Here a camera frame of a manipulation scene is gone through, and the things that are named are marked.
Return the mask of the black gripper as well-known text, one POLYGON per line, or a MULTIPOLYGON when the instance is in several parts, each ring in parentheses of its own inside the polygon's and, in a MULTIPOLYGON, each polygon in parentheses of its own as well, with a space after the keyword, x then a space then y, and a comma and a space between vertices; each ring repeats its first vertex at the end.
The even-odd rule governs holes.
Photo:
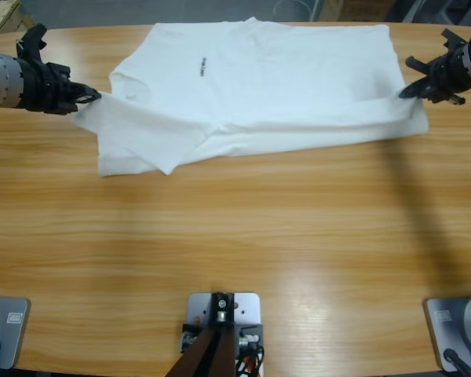
POLYGON ((17 59, 23 89, 18 108, 30 112, 67 115, 76 112, 76 104, 89 104, 100 97, 100 93, 78 82, 70 82, 71 69, 68 66, 17 59), (75 102, 68 98, 77 97, 75 102))
POLYGON ((403 89, 399 98, 419 98, 434 104, 441 101, 464 104, 466 99, 458 94, 471 88, 471 77, 463 64, 464 49, 464 46, 459 46, 428 63, 408 57, 405 64, 424 77, 403 89))

